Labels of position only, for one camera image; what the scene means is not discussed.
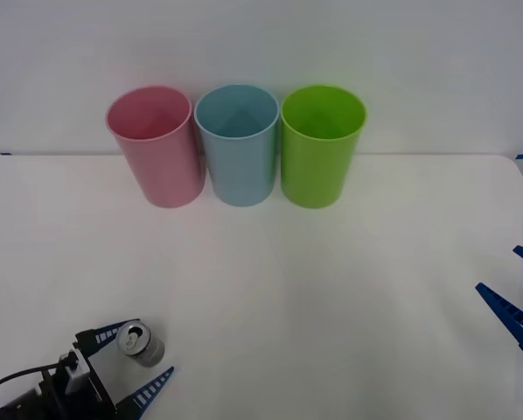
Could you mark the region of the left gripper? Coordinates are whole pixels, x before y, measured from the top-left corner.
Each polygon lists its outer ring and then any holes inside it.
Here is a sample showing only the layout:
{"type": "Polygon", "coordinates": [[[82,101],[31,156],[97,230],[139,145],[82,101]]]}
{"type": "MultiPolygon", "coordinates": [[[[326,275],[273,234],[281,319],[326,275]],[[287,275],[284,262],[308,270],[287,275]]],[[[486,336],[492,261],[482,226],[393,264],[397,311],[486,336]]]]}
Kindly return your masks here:
{"type": "Polygon", "coordinates": [[[73,348],[59,357],[53,374],[42,373],[38,385],[45,419],[121,419],[140,420],[170,380],[175,368],[169,367],[119,403],[112,403],[88,357],[115,341],[123,320],[96,329],[78,332],[73,348]]]}

